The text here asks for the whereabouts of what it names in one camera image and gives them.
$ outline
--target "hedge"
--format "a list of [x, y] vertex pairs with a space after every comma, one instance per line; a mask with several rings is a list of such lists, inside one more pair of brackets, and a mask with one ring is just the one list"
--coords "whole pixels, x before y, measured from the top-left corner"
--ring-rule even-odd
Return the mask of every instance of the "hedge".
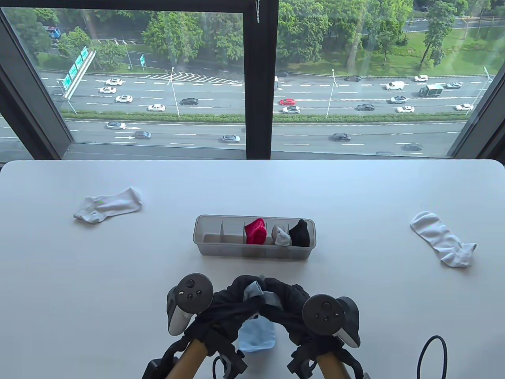
[[[86, 111], [77, 114], [62, 111], [65, 118], [91, 120], [121, 120], [121, 121], [193, 121], [193, 122], [237, 122], [244, 123], [244, 115], [211, 115], [174, 113], [125, 113]], [[383, 114], [383, 115], [331, 115], [328, 118], [321, 115], [274, 115], [275, 123], [333, 123], [333, 122], [405, 122], [405, 121], [458, 121], [467, 120], [465, 113], [435, 113], [435, 114]]]

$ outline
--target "white sock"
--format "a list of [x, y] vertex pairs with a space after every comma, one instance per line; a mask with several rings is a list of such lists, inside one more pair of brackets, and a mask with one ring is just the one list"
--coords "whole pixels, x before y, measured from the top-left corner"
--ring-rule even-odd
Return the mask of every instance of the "white sock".
[[74, 214], [74, 218], [95, 224], [107, 217], [135, 212], [140, 208], [142, 208], [140, 195], [133, 188], [129, 188], [114, 196], [84, 199], [84, 205]]
[[432, 248], [440, 260], [450, 267], [468, 267], [477, 244], [463, 244], [458, 237], [431, 212], [421, 212], [411, 221], [412, 229]]
[[289, 246], [291, 244], [291, 237], [284, 230], [284, 227], [279, 224], [275, 224], [272, 228], [272, 239], [274, 244], [278, 246]]

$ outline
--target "glass pane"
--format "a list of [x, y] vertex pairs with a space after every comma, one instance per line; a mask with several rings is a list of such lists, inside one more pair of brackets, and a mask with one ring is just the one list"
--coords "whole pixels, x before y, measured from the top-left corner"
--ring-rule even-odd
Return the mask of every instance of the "glass pane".
[[0, 164], [33, 159], [0, 113]]
[[504, 16], [488, 0], [281, 0], [272, 150], [446, 156], [504, 62]]
[[76, 142], [245, 149], [242, 14], [3, 11]]

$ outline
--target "red car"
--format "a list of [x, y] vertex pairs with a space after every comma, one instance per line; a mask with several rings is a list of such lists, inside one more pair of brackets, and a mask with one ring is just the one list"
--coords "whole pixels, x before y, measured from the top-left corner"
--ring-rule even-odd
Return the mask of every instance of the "red car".
[[280, 105], [295, 105], [296, 101], [293, 99], [282, 99], [281, 101], [279, 101], [279, 104]]

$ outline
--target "white table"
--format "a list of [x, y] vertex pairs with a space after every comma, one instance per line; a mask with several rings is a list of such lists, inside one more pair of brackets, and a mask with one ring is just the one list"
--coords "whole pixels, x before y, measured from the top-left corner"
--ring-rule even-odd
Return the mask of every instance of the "white table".
[[[85, 196], [134, 186], [141, 212], [86, 225]], [[467, 270], [441, 264], [410, 230], [437, 213], [464, 242]], [[308, 261], [203, 257], [200, 214], [306, 217], [317, 246]], [[202, 272], [216, 290], [238, 274], [350, 296], [362, 346], [350, 349], [372, 379], [415, 378], [433, 334], [448, 344], [448, 378], [503, 376], [505, 175], [493, 161], [38, 161], [0, 173], [0, 377], [140, 379], [175, 338], [167, 291]], [[240, 378], [286, 378], [294, 345], [248, 356]], [[423, 377], [438, 378], [434, 342]], [[208, 358], [197, 378], [211, 377]], [[316, 370], [314, 378], [321, 378]]]

